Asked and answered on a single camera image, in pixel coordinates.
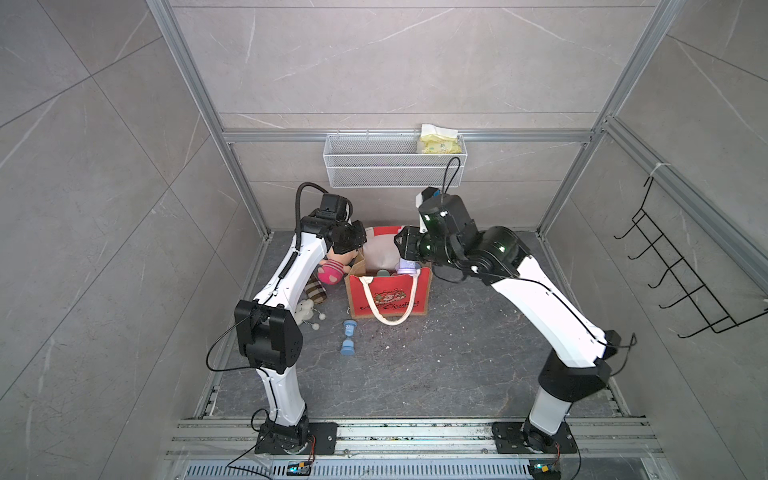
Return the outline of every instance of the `white wire basket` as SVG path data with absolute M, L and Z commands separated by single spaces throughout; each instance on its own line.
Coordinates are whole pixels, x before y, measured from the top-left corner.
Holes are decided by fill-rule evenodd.
M 467 147 L 459 137 L 460 154 L 422 154 L 418 134 L 331 134 L 323 159 L 333 188 L 441 187 L 445 166 L 453 157 L 449 187 L 462 182 Z

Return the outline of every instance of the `red shopping bag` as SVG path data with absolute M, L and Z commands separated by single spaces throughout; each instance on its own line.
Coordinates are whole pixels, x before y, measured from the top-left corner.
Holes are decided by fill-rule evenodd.
M 386 252 L 390 258 L 399 257 L 394 237 L 402 227 L 374 227 L 368 230 L 369 239 L 385 236 L 375 242 L 375 248 L 392 248 Z M 429 301 L 429 286 L 432 282 L 430 265 L 422 264 L 416 275 L 398 275 L 394 268 L 387 268 L 391 276 L 376 276 L 376 271 L 366 269 L 365 252 L 379 256 L 382 252 L 371 251 L 374 242 L 369 241 L 358 254 L 352 270 L 344 278 L 346 295 L 349 298 L 349 314 L 353 319 L 376 317 L 388 325 L 397 325 L 410 315 L 426 315 Z

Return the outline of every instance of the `yellow package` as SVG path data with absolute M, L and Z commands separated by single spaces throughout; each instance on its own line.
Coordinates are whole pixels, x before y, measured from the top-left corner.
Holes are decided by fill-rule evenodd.
M 423 124 L 419 140 L 422 142 L 424 154 L 460 154 L 462 152 L 458 143 L 458 130 Z
M 424 144 L 423 154 L 460 154 L 462 152 L 458 139 L 422 141 L 422 143 Z

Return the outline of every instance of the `mounting plate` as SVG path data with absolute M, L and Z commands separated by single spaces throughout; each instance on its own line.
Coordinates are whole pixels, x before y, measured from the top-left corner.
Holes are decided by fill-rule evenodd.
M 494 422 L 491 425 L 498 453 L 531 453 L 531 450 L 523 443 L 523 422 Z M 560 429 L 554 434 L 554 440 L 560 445 L 560 453 L 576 453 L 576 441 L 571 428 L 565 422 L 560 424 Z M 544 453 L 557 453 L 554 445 L 545 446 Z
M 336 430 L 339 424 L 333 422 L 310 423 L 310 432 L 308 435 L 314 435 L 316 439 L 315 455 L 333 455 L 336 451 Z M 275 437 L 259 432 L 258 447 L 253 453 L 270 453 L 272 455 L 285 455 L 286 451 L 280 446 Z M 305 448 L 300 452 L 301 455 L 309 453 Z

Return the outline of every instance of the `black cable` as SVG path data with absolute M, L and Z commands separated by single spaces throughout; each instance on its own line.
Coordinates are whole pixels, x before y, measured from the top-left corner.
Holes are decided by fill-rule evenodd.
M 451 181 L 448 182 L 448 185 L 445 184 L 445 180 L 448 178 L 448 169 L 451 167 L 451 162 L 454 160 L 458 161 L 458 167 L 453 172 L 453 176 L 451 177 Z M 445 166 L 445 171 L 442 173 L 442 190 L 440 190 L 441 194 L 447 194 L 448 188 L 453 183 L 453 179 L 456 178 L 456 174 L 458 171 L 462 168 L 462 159 L 459 157 L 452 157 L 451 160 L 448 161 L 448 164 Z
M 254 369 L 256 369 L 256 370 L 260 370 L 260 371 L 261 371 L 261 372 L 262 372 L 264 375 L 266 375 L 266 377 L 267 377 L 267 378 L 268 378 L 268 380 L 269 380 L 269 384 L 270 384 L 270 391 L 272 392 L 272 401 L 273 401 L 273 402 L 274 402 L 274 404 L 275 404 L 275 420 L 277 420 L 277 413 L 280 411 L 280 407 L 279 407 L 279 406 L 277 406 L 277 397 L 275 396 L 275 389 L 274 389 L 274 387 L 272 387 L 272 379 L 270 378 L 270 374 L 269 374 L 269 373 L 267 373 L 267 372 L 265 372 L 265 371 L 264 371 L 264 369 L 262 369 L 260 366 L 255 366 L 255 367 L 254 367 Z
M 224 338 L 229 332 L 231 332 L 232 329 L 234 329 L 235 327 L 240 325 L 242 322 L 245 322 L 246 320 L 248 320 L 251 316 L 253 316 L 253 315 L 249 315 L 249 316 L 245 317 L 241 321 L 235 323 L 230 328 L 225 330 L 224 333 L 222 333 L 221 336 L 216 339 L 214 344 L 210 346 L 210 348 L 208 349 L 208 354 L 205 356 L 205 366 L 208 367 L 208 369 L 211 372 L 233 372 L 235 370 L 248 370 L 248 369 L 253 368 L 251 366 L 238 366 L 238 367 L 235 367 L 233 369 L 215 369 L 214 367 L 210 366 L 210 353 L 213 352 L 214 347 L 216 346 L 216 344 L 219 343 L 221 341 L 221 339 Z
M 551 288 L 549 288 L 548 286 L 544 285 L 542 282 L 539 282 L 539 281 L 537 281 L 537 280 L 532 280 L 532 279 L 530 279 L 530 278 L 521 278 L 521 277 L 515 277 L 515 276 L 511 276 L 511 272 L 509 272 L 509 273 L 510 273 L 510 276 L 495 275 L 495 274 L 493 274 L 493 273 L 483 273 L 483 275 L 496 276 L 496 277 L 498 277 L 498 278 L 501 278 L 501 279 L 508 279 L 508 278 L 509 278 L 510 280 L 520 280 L 520 281 L 522 281 L 522 282 L 531 282 L 531 283 L 536 283 L 536 284 L 538 284 L 538 285 L 541 285 L 541 286 L 543 286 L 543 287 L 544 287 L 544 288 L 545 288 L 545 289 L 546 289 L 546 290 L 547 290 L 549 293 L 551 293 L 551 294 L 552 294 L 552 296 L 553 296 L 554 298 L 558 299 L 558 302 L 562 303 L 562 305 L 565 307 L 565 309 L 566 309 L 568 312 L 570 312 L 570 313 L 571 313 L 571 315 L 572 315 L 572 316 L 573 316 L 573 317 L 574 317 L 574 318 L 575 318 L 575 319 L 576 319 L 576 320 L 579 322 L 579 324 L 581 324 L 581 326 L 583 326 L 583 327 L 584 327 L 584 329 L 587 331 L 587 333 L 589 333 L 589 336 L 591 336 L 591 337 L 592 337 L 592 339 L 593 339 L 595 342 L 597 342 L 597 343 L 600 343 L 602 346 L 611 346 L 611 347 L 613 347 L 613 348 L 615 348 L 615 349 L 631 349 L 633 346 L 637 345 L 637 336 L 636 336 L 634 333 L 632 334 L 632 339 L 634 339 L 634 343 L 632 342 L 632 339 L 631 339 L 631 340 L 630 340 L 630 342 L 629 342 L 627 345 L 612 345 L 612 344 L 610 344 L 610 343 L 601 342 L 601 341 L 600 341 L 600 340 L 599 340 L 599 339 L 598 339 L 598 338 L 597 338 L 597 337 L 594 335 L 594 333 L 592 333 L 592 331 L 591 331 L 591 330 L 589 330 L 589 327 L 587 327 L 586 325 L 584 325 L 584 322 L 582 322 L 582 321 L 581 321 L 581 319 L 578 317 L 578 315 L 576 315 L 576 313 L 574 313 L 574 311 L 573 311 L 573 310 L 571 310 L 571 308 L 570 308 L 570 307 L 567 305 L 567 303 L 566 303 L 566 302 L 564 302 L 564 301 L 563 301 L 563 299 L 562 299 L 562 298 L 560 298 L 560 297 L 559 297 L 557 294 L 555 294 L 555 292 L 553 292 Z
M 253 474 L 258 475 L 258 476 L 260 476 L 262 478 L 266 478 L 266 480 L 273 480 L 272 477 L 270 477 L 269 475 L 261 473 L 261 472 L 257 472 L 256 470 L 254 470 L 252 468 L 244 468 L 244 467 L 234 467 L 234 466 L 232 466 L 232 464 L 234 462 L 237 462 L 238 460 L 243 458 L 245 455 L 248 455 L 248 452 L 250 452 L 251 450 L 255 449 L 258 445 L 259 445 L 259 442 L 256 442 L 256 444 L 254 444 L 251 448 L 249 448 L 245 452 L 243 452 L 239 457 L 234 459 L 232 462 L 227 463 L 227 468 L 231 468 L 233 470 L 242 470 L 243 472 L 253 473 Z
M 574 480 L 576 475 L 581 471 L 581 450 L 578 448 L 578 443 L 574 442 L 574 444 L 576 445 L 576 453 L 578 453 L 578 468 L 576 468 L 576 473 L 571 477 L 571 480 Z
M 632 337 L 629 339 L 629 348 L 627 348 L 627 355 L 624 356 L 624 362 L 621 364 L 621 367 L 619 367 L 619 370 L 616 370 L 615 372 L 611 373 L 611 376 L 616 376 L 619 373 L 621 373 L 621 370 L 624 369 L 625 366 L 627 366 L 627 361 L 629 360 L 629 352 L 632 351 L 632 347 L 637 345 L 637 335 L 634 333 L 632 334 Z
M 443 278 L 443 277 L 439 276 L 437 274 L 437 265 L 432 265 L 432 275 L 436 276 L 437 278 L 439 278 L 443 282 L 448 282 L 448 283 L 461 283 L 464 280 L 466 280 L 466 278 L 463 278 L 461 280 L 448 280 L 447 278 Z
M 257 413 L 259 413 L 259 412 L 265 412 L 265 413 L 266 413 L 266 421 L 265 421 L 264 423 L 265 423 L 265 425 L 267 425 L 267 429 L 270 429 L 270 427 L 269 427 L 270 413 L 267 411 L 267 409 L 264 409 L 264 408 L 262 408 L 262 409 L 258 409 L 257 411 L 255 411 L 255 412 L 253 413 L 253 415 L 251 415 L 251 416 L 250 416 L 250 427 L 251 427 L 251 429 L 252 429 L 254 432 L 259 432 L 258 430 L 256 430 L 256 429 L 253 427 L 253 420 L 256 418 L 256 415 L 257 415 Z M 237 458 L 236 458 L 236 459 L 234 459 L 233 461 L 231 461 L 231 462 L 227 463 L 227 468 L 231 468 L 231 469 L 233 469 L 233 470 L 242 470 L 243 472 L 249 472 L 249 473 L 253 473 L 253 474 L 256 474 L 256 475 L 258 475 L 258 476 L 260 476 L 260 477 L 263 477 L 263 478 L 267 478 L 267 480 L 272 480 L 272 477 L 270 477 L 270 476 L 268 476 L 268 475 L 265 475 L 265 474 L 263 474 L 263 473 L 261 473 L 261 472 L 257 472 L 256 470 L 253 470 L 252 468 L 245 468 L 245 467 L 233 467 L 233 466 L 232 466 L 232 464 L 233 464 L 234 462 L 237 462 L 238 460 L 240 460 L 241 458 L 243 458 L 243 457 L 244 457 L 245 455 L 247 455 L 247 454 L 248 454 L 248 452 L 250 452 L 251 450 L 254 450 L 254 455 L 255 455 L 255 454 L 256 454 L 256 449 L 259 447 L 259 444 L 261 444 L 261 442 L 262 442 L 262 441 L 263 441 L 263 440 L 266 438 L 266 436 L 267 436 L 267 435 L 268 435 L 268 432 L 265 432 L 265 433 L 264 433 L 264 436 L 263 436 L 263 437 L 261 437 L 260 439 L 258 439 L 258 440 L 256 441 L 256 443 L 254 443 L 254 444 L 253 444 L 253 446 L 252 446 L 251 448 L 247 449 L 245 452 L 243 452 L 243 453 L 242 453 L 242 454 L 241 454 L 239 457 L 237 457 Z
M 301 190 L 304 190 L 305 187 L 312 187 L 317 190 L 320 190 L 324 194 L 328 193 L 328 190 L 325 188 L 322 188 L 318 184 L 313 184 L 312 182 L 304 182 L 303 184 L 299 185 L 299 188 L 296 189 L 296 229 L 294 232 L 296 233 L 296 251 L 301 251 Z

